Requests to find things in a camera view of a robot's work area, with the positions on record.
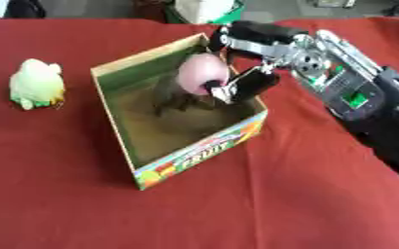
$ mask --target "table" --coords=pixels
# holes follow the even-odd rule
[[[281,24],[331,29],[399,70],[399,18]],[[0,20],[0,248],[399,248],[399,176],[288,74],[262,95],[271,113],[260,136],[137,191],[90,68],[212,30]],[[9,77],[30,57],[63,66],[61,110],[23,112],[8,101]]]

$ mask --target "plush toy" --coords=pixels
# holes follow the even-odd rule
[[[62,103],[65,87],[60,73],[58,64],[27,59],[11,77],[11,100],[24,110]]]

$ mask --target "cardboard box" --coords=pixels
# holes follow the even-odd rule
[[[216,110],[154,113],[153,87],[208,40],[198,34],[92,68],[107,116],[141,190],[259,133],[268,110],[258,98]]]

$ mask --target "box wall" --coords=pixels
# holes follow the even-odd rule
[[[135,170],[134,178],[138,187],[145,190],[257,135],[267,115],[268,110],[264,110],[239,124]]]

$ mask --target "robotic hand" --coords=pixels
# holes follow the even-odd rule
[[[276,85],[274,69],[287,69],[358,141],[399,173],[399,73],[380,67],[349,42],[327,30],[306,31],[251,21],[218,28],[209,46],[262,60],[234,76],[225,86],[205,84],[227,104],[251,98]]]

